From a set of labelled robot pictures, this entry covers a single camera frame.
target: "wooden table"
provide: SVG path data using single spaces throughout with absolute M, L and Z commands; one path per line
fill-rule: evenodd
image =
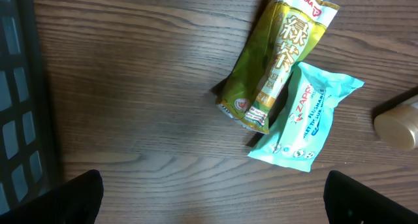
M 308 63 L 365 86 L 335 111 L 311 173 L 247 158 L 253 132 L 209 92 L 264 0 L 35 0 L 65 177 L 96 168 L 98 223 L 327 223 L 339 170 L 418 212 L 418 150 L 380 142 L 372 109 L 418 83 L 417 0 L 331 0 Z

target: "bottle cap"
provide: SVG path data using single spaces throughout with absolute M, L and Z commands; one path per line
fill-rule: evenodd
M 410 150 L 418 147 L 418 109 L 401 104 L 378 115 L 374 128 L 380 138 L 392 147 Z

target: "black object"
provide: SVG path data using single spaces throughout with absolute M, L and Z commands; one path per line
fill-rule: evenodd
M 63 186 L 0 216 L 0 223 L 92 224 L 103 198 L 99 171 L 90 170 Z
M 0 0 L 0 214 L 59 184 L 33 0 Z
M 410 224 L 418 215 L 338 171 L 325 183 L 325 209 L 330 224 Z

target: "plastic packaging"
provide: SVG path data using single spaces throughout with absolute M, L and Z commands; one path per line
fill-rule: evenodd
M 314 48 L 338 9 L 327 0 L 270 0 L 217 106 L 244 127 L 268 134 L 268 113 L 292 65 Z
M 363 84 L 307 63 L 295 65 L 285 108 L 248 156 L 309 172 L 328 137 L 334 108 Z

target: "wet wipes package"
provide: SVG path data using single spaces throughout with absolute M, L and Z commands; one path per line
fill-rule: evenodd
M 290 79 L 285 108 L 270 134 L 264 135 L 248 156 L 309 172 L 328 137 L 334 108 L 363 84 L 346 74 L 298 63 Z

